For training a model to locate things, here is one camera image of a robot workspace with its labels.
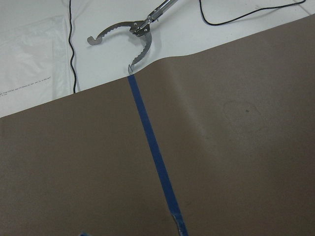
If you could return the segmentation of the metal reacher grabber stick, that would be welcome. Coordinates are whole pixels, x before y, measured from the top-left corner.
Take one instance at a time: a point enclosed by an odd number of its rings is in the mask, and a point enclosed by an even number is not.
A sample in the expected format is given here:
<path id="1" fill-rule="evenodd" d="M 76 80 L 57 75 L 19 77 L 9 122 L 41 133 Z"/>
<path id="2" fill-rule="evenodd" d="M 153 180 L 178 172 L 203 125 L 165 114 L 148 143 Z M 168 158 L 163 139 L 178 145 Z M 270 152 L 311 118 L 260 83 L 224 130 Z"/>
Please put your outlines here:
<path id="1" fill-rule="evenodd" d="M 87 38 L 87 42 L 91 45 L 99 45 L 103 42 L 103 38 L 105 35 L 107 35 L 109 32 L 122 28 L 122 27 L 128 27 L 129 32 L 136 36 L 136 37 L 143 37 L 145 41 L 145 45 L 143 47 L 143 50 L 139 55 L 137 55 L 131 64 L 128 65 L 128 73 L 129 75 L 132 75 L 134 73 L 135 65 L 138 64 L 148 53 L 151 44 L 152 44 L 152 34 L 150 31 L 150 25 L 151 23 L 158 21 L 158 19 L 170 8 L 172 7 L 177 0 L 165 0 L 160 4 L 158 7 L 156 7 L 148 16 L 145 18 L 145 20 L 141 21 L 125 21 L 125 22 L 119 22 L 116 24 L 113 24 L 106 29 L 104 29 L 96 38 L 90 36 Z"/>

